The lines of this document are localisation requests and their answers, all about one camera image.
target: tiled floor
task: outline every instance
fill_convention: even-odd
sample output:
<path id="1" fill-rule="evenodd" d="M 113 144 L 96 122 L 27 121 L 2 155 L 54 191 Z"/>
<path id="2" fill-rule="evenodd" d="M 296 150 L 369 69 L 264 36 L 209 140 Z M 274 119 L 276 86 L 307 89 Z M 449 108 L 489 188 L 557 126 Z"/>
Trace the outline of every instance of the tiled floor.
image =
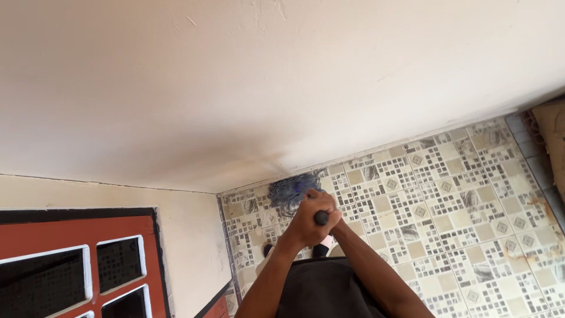
<path id="1" fill-rule="evenodd" d="M 436 317 L 565 317 L 565 239 L 503 118 L 313 173 Z M 268 185 L 221 198 L 232 315 L 292 218 Z M 297 255 L 308 258 L 311 249 Z"/>

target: door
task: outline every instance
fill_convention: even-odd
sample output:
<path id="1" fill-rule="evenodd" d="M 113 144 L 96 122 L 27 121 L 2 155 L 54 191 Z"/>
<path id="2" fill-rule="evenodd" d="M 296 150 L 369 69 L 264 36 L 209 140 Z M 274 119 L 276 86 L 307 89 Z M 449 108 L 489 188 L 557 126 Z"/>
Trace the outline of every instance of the door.
<path id="1" fill-rule="evenodd" d="M 64 210 L 61 221 L 47 210 L 46 222 L 0 225 L 2 318 L 167 317 L 154 214 L 112 210 Z M 66 220 L 81 213 L 106 217 Z"/>

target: blue mop strands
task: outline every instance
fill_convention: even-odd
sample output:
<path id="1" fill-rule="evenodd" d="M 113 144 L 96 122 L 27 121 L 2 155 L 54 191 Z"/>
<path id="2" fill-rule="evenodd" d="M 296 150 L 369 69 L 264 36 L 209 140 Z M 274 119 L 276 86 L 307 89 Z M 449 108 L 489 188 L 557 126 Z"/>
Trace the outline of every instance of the blue mop strands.
<path id="1" fill-rule="evenodd" d="M 295 209 L 309 188 L 320 188 L 318 174 L 307 173 L 273 182 L 269 185 L 269 198 L 274 206 L 281 208 L 282 216 L 294 216 Z"/>

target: hand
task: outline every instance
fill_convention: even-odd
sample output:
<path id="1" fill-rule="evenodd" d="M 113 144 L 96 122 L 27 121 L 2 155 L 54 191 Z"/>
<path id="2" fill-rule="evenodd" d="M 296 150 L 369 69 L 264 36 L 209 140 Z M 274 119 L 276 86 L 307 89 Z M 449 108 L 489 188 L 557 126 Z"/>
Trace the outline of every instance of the hand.
<path id="1" fill-rule="evenodd" d="M 328 223 L 324 226 L 317 225 L 314 221 L 314 215 L 320 210 L 328 214 Z M 278 245 L 287 245 L 298 253 L 307 246 L 315 246 L 323 241 L 340 220 L 341 211 L 336 209 L 333 197 L 326 192 L 309 189 Z"/>

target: person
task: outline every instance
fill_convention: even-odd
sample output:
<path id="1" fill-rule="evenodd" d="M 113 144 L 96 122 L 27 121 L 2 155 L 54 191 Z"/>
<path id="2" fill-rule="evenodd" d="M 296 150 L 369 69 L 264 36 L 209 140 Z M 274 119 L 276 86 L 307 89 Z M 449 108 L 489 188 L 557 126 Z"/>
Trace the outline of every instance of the person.
<path id="1" fill-rule="evenodd" d="M 328 213 L 325 226 L 314 221 L 319 210 Z M 345 257 L 293 262 L 300 250 L 317 246 L 330 233 Z M 345 224 L 325 192 L 308 190 L 263 263 L 235 318 L 433 317 L 394 269 Z"/>

